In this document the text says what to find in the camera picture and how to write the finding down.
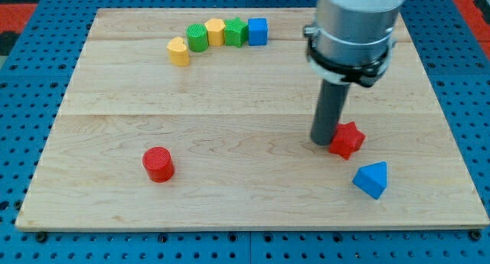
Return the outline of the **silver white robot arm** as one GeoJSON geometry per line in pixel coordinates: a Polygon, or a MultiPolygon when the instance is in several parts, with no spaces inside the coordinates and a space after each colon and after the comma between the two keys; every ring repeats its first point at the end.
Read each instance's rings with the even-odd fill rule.
{"type": "Polygon", "coordinates": [[[312,69],[333,85],[373,86],[387,71],[404,0],[318,0],[303,28],[312,69]]]}

